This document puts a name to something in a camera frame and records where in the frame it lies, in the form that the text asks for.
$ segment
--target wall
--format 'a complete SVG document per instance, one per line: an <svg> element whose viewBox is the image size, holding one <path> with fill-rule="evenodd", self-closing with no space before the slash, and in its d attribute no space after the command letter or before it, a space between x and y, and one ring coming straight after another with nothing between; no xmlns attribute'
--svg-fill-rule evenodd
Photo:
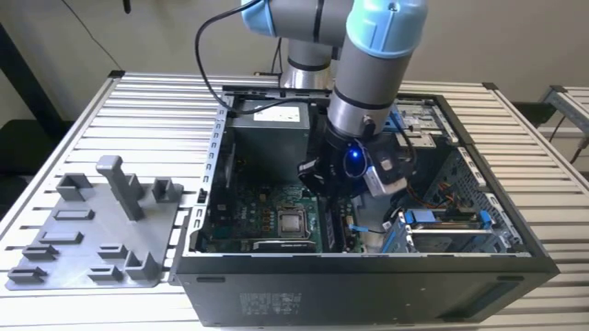
<svg viewBox="0 0 589 331"><path fill-rule="evenodd" d="M68 0L125 70L196 72L193 34L236 0ZM406 79L492 81L512 100L535 101L548 84L589 86L585 0L430 1L422 46ZM113 64L60 0L1 0L0 20L56 108L74 118ZM268 70L275 40L245 31L240 18L203 36L215 74Z"/></svg>

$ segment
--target slotted aluminum table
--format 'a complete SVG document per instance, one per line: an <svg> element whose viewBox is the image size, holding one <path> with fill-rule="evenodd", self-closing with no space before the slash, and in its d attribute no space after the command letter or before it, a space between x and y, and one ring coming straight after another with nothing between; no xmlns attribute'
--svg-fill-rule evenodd
<svg viewBox="0 0 589 331"><path fill-rule="evenodd" d="M276 85L267 77L212 77L211 82L217 90L223 84ZM498 90L479 83L407 81L402 92L442 94L447 99L562 274L478 325L331 329L589 330L589 183ZM0 222L0 326L58 331L201 328L181 287L164 281L166 273L157 286L142 289L10 292L4 283L58 199L60 176L82 172L93 183L102 182L93 162L104 154L122 157L122 170L136 173L141 183L172 177L184 186L180 226L196 200L216 107L197 76L126 73L105 81ZM177 240L179 228L171 235L165 267Z"/></svg>

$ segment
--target gray upright post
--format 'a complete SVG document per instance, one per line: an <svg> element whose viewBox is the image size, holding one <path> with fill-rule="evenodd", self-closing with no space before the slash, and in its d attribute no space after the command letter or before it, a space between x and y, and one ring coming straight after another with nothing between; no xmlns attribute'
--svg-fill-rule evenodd
<svg viewBox="0 0 589 331"><path fill-rule="evenodd" d="M380 133L410 58L411 53L392 59L372 57L345 38L327 111L340 133L360 137L367 117L376 126L374 133Z"/></svg>
<svg viewBox="0 0 589 331"><path fill-rule="evenodd" d="M331 47L307 41L288 40L288 67L280 77L284 88L324 90L332 86Z"/></svg>
<svg viewBox="0 0 589 331"><path fill-rule="evenodd" d="M122 159L117 155L104 155L96 164L96 171L106 178L113 197L120 203L130 221L142 218L142 210L137 203L137 195L126 183L125 174L120 169Z"/></svg>
<svg viewBox="0 0 589 331"><path fill-rule="evenodd" d="M272 0L268 2L276 37L341 47L353 0Z"/></svg>

